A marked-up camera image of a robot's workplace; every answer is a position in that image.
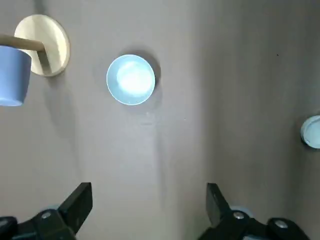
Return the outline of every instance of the light blue bowl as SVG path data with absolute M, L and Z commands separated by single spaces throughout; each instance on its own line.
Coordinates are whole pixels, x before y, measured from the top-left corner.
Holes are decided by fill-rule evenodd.
M 142 57 L 128 54 L 115 59 L 106 73 L 111 95 L 125 105 L 145 102 L 156 85 L 155 73 Z

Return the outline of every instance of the wooden dowel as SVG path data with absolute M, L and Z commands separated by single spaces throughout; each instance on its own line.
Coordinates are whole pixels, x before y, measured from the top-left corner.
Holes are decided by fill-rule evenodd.
M 44 51 L 45 46 L 40 41 L 28 40 L 20 37 L 0 34 L 0 45 L 33 51 Z

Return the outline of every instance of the wooden disc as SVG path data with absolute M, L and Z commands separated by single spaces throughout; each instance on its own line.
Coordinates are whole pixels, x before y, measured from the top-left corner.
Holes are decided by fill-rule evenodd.
M 70 58 L 70 43 L 65 30 L 56 20 L 41 14 L 27 16 L 16 27 L 14 36 L 43 43 L 45 53 L 21 50 L 30 55 L 33 73 L 51 77 L 66 68 Z

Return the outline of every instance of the screw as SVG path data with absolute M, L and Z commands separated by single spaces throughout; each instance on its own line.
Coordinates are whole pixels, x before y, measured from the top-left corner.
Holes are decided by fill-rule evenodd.
M 281 229 L 287 229 L 288 228 L 288 225 L 282 220 L 276 220 L 274 223 L 275 223 L 275 225 L 277 225 Z
M 244 219 L 245 218 L 245 215 L 242 212 L 239 212 L 239 211 L 236 211 L 235 213 L 233 213 L 233 216 L 236 219 Z
M 0 228 L 8 223 L 8 220 L 4 219 L 0 221 Z
M 46 218 L 48 218 L 48 217 L 50 217 L 50 216 L 51 216 L 51 213 L 50 213 L 49 211 L 47 211 L 47 212 L 45 212 L 44 214 L 42 214 L 41 218 L 42 218 L 42 219 L 46 219 Z

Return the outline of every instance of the small bowl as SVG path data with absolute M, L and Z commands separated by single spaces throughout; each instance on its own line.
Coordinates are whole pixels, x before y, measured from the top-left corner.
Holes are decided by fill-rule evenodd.
M 320 115 L 308 118 L 300 130 L 302 140 L 311 148 L 320 149 Z
M 142 57 L 127 54 L 115 59 L 106 73 L 106 85 L 111 95 L 125 105 L 145 102 L 156 85 L 155 73 Z

